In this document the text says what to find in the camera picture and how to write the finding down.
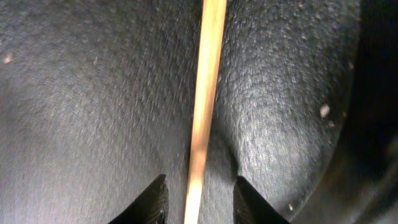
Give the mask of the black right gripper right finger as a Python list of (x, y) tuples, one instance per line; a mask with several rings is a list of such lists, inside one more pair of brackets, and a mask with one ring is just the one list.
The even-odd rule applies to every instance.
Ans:
[(234, 224), (289, 224), (242, 176), (233, 189)]

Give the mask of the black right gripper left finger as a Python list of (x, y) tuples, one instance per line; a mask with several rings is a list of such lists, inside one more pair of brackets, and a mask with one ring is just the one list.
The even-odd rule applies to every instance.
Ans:
[(169, 189), (166, 175), (160, 174), (109, 224), (166, 224), (168, 214)]

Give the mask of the wooden chopstick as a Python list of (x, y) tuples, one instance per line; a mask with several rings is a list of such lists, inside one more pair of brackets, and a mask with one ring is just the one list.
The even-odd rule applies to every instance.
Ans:
[(204, 0), (184, 224), (197, 224), (223, 42), (227, 0)]

